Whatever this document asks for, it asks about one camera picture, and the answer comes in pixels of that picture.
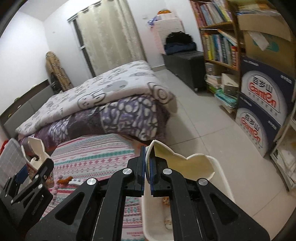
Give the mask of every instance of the striped bed sheet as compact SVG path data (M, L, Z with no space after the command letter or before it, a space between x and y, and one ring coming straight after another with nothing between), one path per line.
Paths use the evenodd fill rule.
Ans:
M60 144L52 154L54 180L69 176L76 181L90 177L107 179L127 166L129 159L138 154L140 143L118 134L84 136ZM61 201L76 189L74 185L56 184L50 189L53 199L42 217L46 216ZM123 241L144 241L139 198L127 197L123 229Z

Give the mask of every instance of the gray bed frame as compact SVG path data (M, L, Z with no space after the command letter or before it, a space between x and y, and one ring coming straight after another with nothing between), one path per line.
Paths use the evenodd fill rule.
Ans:
M15 129L36 113L54 92L48 80L31 88L27 93L17 98L1 115L0 125L7 137L17 139Z

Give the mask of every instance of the ceiling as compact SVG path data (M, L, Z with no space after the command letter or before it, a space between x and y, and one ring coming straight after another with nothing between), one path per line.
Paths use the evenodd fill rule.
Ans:
M44 21L67 1L68 0L28 0L20 8L20 11Z

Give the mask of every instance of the dark storage bench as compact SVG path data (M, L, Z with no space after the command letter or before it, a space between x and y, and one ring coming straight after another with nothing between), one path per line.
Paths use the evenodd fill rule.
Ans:
M163 54L163 59L166 68L195 92L207 87L204 80L205 62L203 52L188 51L172 55Z

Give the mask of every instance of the beige curtain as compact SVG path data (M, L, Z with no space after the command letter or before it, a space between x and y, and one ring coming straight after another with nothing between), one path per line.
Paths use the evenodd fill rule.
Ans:
M79 12L77 22L96 75L145 60L126 0L102 0L99 6Z

